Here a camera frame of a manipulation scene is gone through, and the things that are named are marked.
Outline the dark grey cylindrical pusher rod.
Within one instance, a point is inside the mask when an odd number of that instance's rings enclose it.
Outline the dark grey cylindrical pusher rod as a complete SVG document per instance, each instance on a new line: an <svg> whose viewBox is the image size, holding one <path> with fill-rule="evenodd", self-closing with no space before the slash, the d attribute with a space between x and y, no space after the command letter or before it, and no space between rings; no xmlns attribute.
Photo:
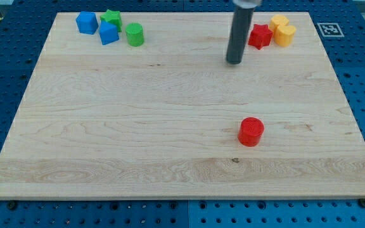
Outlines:
<svg viewBox="0 0 365 228"><path fill-rule="evenodd" d="M226 52L226 61L231 65L240 64L242 61L253 12L254 8L245 9L237 6L234 9Z"/></svg>

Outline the silver rod mount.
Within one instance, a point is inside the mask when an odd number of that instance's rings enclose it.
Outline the silver rod mount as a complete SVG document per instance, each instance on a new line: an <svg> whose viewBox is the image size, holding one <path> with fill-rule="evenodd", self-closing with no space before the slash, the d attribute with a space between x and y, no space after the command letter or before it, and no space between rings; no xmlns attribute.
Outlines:
<svg viewBox="0 0 365 228"><path fill-rule="evenodd" d="M233 3L240 8L250 9L260 6L262 4L262 0L233 0Z"/></svg>

